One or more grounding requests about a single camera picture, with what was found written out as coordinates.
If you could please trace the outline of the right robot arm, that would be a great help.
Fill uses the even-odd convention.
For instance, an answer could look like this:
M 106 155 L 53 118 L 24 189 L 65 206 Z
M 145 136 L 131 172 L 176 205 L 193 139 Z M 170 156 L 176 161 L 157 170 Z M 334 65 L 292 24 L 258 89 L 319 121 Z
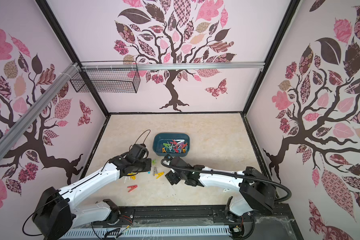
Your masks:
M 171 185 L 184 181 L 192 187 L 218 187 L 237 192 L 237 196 L 229 197 L 225 207 L 225 216 L 231 222 L 252 211 L 264 215 L 274 212 L 276 187 L 253 167 L 246 167 L 242 172 L 218 171 L 203 165 L 191 166 L 170 155 L 166 155 L 161 164 L 170 169 L 166 178 Z

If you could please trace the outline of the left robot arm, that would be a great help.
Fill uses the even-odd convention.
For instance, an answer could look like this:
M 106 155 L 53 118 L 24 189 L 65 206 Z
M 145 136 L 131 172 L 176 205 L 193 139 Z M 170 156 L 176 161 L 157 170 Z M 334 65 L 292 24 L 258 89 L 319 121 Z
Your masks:
M 119 222 L 120 208 L 110 199 L 80 207 L 80 203 L 104 186 L 131 173 L 149 172 L 152 160 L 145 144 L 134 144 L 120 156 L 89 176 L 60 189 L 46 189 L 38 202 L 32 221 L 46 240 L 58 240 L 70 229 L 92 222 L 114 225 Z

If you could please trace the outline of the grey clothespin pile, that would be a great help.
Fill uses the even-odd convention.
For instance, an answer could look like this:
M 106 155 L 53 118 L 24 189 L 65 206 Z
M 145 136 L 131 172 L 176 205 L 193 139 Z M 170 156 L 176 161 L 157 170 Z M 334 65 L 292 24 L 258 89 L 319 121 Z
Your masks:
M 156 176 L 157 174 L 158 174 L 157 167 L 154 167 L 154 169 L 153 169 L 153 175 Z

